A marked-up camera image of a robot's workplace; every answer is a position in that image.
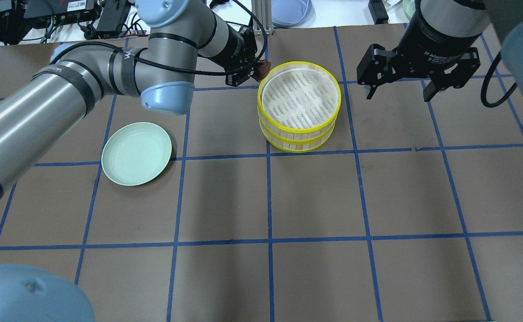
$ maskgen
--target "electronic device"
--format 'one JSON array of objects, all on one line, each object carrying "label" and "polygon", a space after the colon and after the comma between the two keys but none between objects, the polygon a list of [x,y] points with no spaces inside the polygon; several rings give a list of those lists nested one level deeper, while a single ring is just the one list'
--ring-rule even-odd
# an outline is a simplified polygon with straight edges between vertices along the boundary
[{"label": "electronic device", "polygon": [[101,14],[98,0],[29,0],[25,19],[35,29],[51,24],[69,25],[77,22],[94,21]]},{"label": "electronic device", "polygon": [[9,45],[17,45],[31,30],[24,20],[24,0],[0,1],[0,41]]},{"label": "electronic device", "polygon": [[107,0],[98,20],[96,36],[101,39],[119,36],[130,10],[128,0]]}]

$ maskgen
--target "blue tape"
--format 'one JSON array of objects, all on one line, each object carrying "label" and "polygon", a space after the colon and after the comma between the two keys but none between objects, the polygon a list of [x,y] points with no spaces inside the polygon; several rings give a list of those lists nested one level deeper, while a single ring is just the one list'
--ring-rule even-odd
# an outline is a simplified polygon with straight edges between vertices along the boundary
[{"label": "blue tape", "polygon": [[[418,235],[379,235],[379,236],[340,236],[340,237],[294,237],[272,238],[272,243],[303,243],[303,242],[347,242],[347,241],[386,241],[386,240],[432,240],[443,238],[464,238],[464,233],[453,234],[418,234]],[[523,236],[523,231],[513,232],[481,232],[468,233],[470,238],[486,237],[513,237]],[[211,245],[247,245],[264,244],[268,239],[254,240],[218,240],[218,241],[186,241],[177,243],[179,247],[211,246]],[[0,246],[0,250],[45,250],[45,249],[113,249],[113,248],[144,248],[144,247],[172,247],[174,242],[144,242],[144,243],[102,243],[91,245],[25,245],[25,246]]]},{"label": "blue tape", "polygon": [[268,238],[268,277],[270,279],[270,322],[275,321],[274,305],[274,227],[271,206],[271,153],[270,143],[266,141],[266,175],[267,175],[267,238]]},{"label": "blue tape", "polygon": [[195,92],[203,92],[205,90],[231,90],[231,89],[253,89],[258,88],[258,85],[245,85],[245,86],[227,86],[227,87],[204,87],[204,88],[195,88]]},{"label": "blue tape", "polygon": [[272,157],[290,157],[292,155],[327,155],[327,154],[351,154],[353,150],[339,150],[339,151],[309,151],[304,153],[289,153],[289,152],[278,152],[270,153]]},{"label": "blue tape", "polygon": [[4,215],[1,217],[0,238],[1,238],[1,233],[4,230],[5,221],[8,218],[9,208],[11,207],[11,203],[12,203],[12,200],[13,200],[13,194],[15,193],[16,187],[17,187],[17,184],[13,185],[12,191],[9,193],[8,203],[5,205]]},{"label": "blue tape", "polygon": [[[113,102],[110,105],[109,118],[108,118],[108,121],[106,122],[105,137],[104,137],[104,140],[102,141],[101,151],[102,151],[102,149],[106,145],[106,142],[109,139],[110,125],[111,125],[112,120],[113,120],[114,106],[116,104],[116,101],[117,101],[117,96],[114,95],[113,96]],[[86,224],[84,225],[84,234],[83,234],[83,240],[82,240],[82,246],[83,247],[81,247],[81,254],[79,255],[79,261],[77,263],[77,271],[75,273],[75,280],[74,280],[75,284],[79,283],[79,278],[81,276],[82,261],[83,261],[83,258],[84,258],[84,246],[86,245],[86,241],[87,241],[87,238],[89,236],[90,221],[91,221],[92,216],[93,216],[94,202],[95,202],[95,200],[97,198],[98,183],[99,183],[99,181],[101,179],[101,172],[102,172],[102,163],[98,163],[97,176],[96,176],[96,179],[94,180],[94,185],[93,185],[93,194],[92,194],[92,196],[90,198],[89,212],[87,214]]]},{"label": "blue tape", "polygon": [[247,159],[249,157],[265,157],[265,153],[258,154],[232,154],[232,155],[206,155],[204,157],[186,157],[187,161],[214,160],[214,159]]},{"label": "blue tape", "polygon": [[184,173],[186,173],[186,153],[188,152],[188,128],[190,127],[190,114],[186,114],[186,125],[184,125],[184,147],[182,148],[182,168],[180,170],[180,185],[178,186],[178,204],[176,209],[176,225],[174,226],[174,245],[172,247],[172,264],[170,266],[170,282],[168,286],[168,302],[166,320],[172,318],[172,298],[174,295],[174,274],[176,273],[176,259],[178,255],[178,236],[180,236],[180,214],[182,211],[182,192],[184,191]]},{"label": "blue tape", "polygon": [[[337,34],[337,27],[333,27],[333,32],[335,33],[335,42],[337,43],[337,53],[339,54],[339,62],[341,63],[341,74],[343,76],[343,82],[347,82],[347,77],[345,76],[345,64],[343,63],[343,54],[341,51],[341,43],[339,42],[339,34]],[[372,248],[371,230],[368,223],[368,214],[367,214],[367,205],[365,202],[365,195],[363,189],[363,178],[361,176],[361,167],[359,163],[359,153],[357,142],[355,138],[355,130],[353,128],[353,115],[351,114],[351,103],[349,102],[349,90],[347,84],[343,84],[343,89],[345,90],[345,104],[347,106],[347,115],[349,116],[349,129],[351,131],[351,140],[353,141],[353,151],[355,155],[355,165],[357,169],[357,179],[359,181],[359,193],[361,197],[361,206],[363,208],[363,220],[365,226],[365,232],[367,234],[367,248],[369,253],[369,261],[371,265],[371,275],[372,275],[372,285],[375,292],[375,302],[376,302],[376,311],[377,316],[380,322],[383,322],[383,311],[380,303],[380,294],[379,294],[379,284],[376,276],[376,267],[375,267],[375,257]]]},{"label": "blue tape", "polygon": [[99,161],[86,162],[53,162],[53,163],[35,163],[34,167],[76,167],[80,165],[98,165]]},{"label": "blue tape", "polygon": [[410,152],[411,148],[393,148],[393,149],[358,149],[358,153],[388,153],[388,152]]},{"label": "blue tape", "polygon": [[[422,89],[426,87],[425,81],[421,81]],[[456,186],[454,185],[454,178],[452,177],[452,171],[450,170],[450,164],[448,162],[448,157],[446,156],[446,150],[444,144],[442,143],[442,137],[439,130],[439,124],[437,123],[436,117],[434,115],[433,106],[431,102],[426,103],[429,108],[430,117],[434,124],[434,130],[437,134],[437,139],[439,140],[439,146],[442,153],[442,159],[446,168],[446,174],[450,182],[450,188],[452,189],[452,194],[454,196],[454,203],[456,204],[456,210],[458,212],[458,219],[460,220],[460,225],[462,226],[462,233],[464,235],[464,240],[466,241],[466,247],[468,248],[468,256],[470,257],[470,263],[472,264],[472,271],[474,271],[474,278],[476,279],[476,284],[478,286],[478,292],[480,293],[480,299],[482,300],[482,306],[484,307],[484,313],[486,314],[486,319],[491,321],[490,310],[488,308],[488,302],[486,301],[486,295],[484,293],[484,288],[482,287],[482,281],[480,280],[480,273],[478,272],[478,266],[476,265],[476,258],[474,257],[474,252],[472,251],[472,243],[470,242],[470,237],[468,236],[468,229],[466,228],[466,222],[464,221],[464,214],[462,213],[462,208],[460,207],[460,200],[458,198],[458,193],[456,192]]]}]

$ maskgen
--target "green plate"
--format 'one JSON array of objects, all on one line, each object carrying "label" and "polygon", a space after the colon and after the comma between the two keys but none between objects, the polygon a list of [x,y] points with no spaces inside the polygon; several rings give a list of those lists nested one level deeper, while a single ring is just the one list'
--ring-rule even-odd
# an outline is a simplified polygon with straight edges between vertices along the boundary
[{"label": "green plate", "polygon": [[102,170],[114,183],[137,186],[156,178],[171,154],[172,141],[163,128],[133,123],[113,134],[102,149]]}]

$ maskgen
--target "yellow steamer rim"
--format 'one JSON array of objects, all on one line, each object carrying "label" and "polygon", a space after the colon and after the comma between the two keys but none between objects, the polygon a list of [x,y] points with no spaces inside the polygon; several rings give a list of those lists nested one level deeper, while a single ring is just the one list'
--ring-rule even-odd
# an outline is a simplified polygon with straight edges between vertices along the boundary
[{"label": "yellow steamer rim", "polygon": [[[308,128],[288,127],[276,121],[266,111],[263,105],[264,90],[276,77],[284,75],[284,73],[302,70],[309,70],[314,74],[316,72],[319,76],[327,78],[337,92],[335,97],[331,94],[330,99],[336,100],[337,102],[334,104],[335,108],[333,113],[324,122]],[[257,89],[257,114],[259,116],[261,132],[270,144],[290,153],[304,153],[324,145],[335,128],[335,120],[337,120],[340,108],[341,88],[339,88],[339,83],[337,83],[335,77],[333,77],[327,69],[307,61],[291,61],[273,68]]]}]

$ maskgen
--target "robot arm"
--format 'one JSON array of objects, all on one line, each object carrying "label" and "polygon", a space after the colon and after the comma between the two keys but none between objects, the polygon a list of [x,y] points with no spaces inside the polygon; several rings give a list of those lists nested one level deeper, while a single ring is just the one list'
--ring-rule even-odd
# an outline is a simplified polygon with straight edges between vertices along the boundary
[{"label": "robot arm", "polygon": [[255,70],[263,51],[255,56],[253,32],[235,31],[200,0],[135,5],[151,27],[148,48],[67,45],[55,64],[0,102],[0,199],[107,94],[140,97],[149,110],[186,114],[194,93],[194,74],[188,71],[195,70],[198,55],[222,66],[229,85],[252,73],[263,78]]},{"label": "robot arm", "polygon": [[368,99],[378,86],[403,77],[431,79],[423,93],[426,102],[440,90],[463,87],[480,67],[478,50],[470,46],[490,19],[523,92],[523,1],[416,0],[415,5],[399,45],[385,51],[374,43],[360,61],[357,82],[366,86]]}]

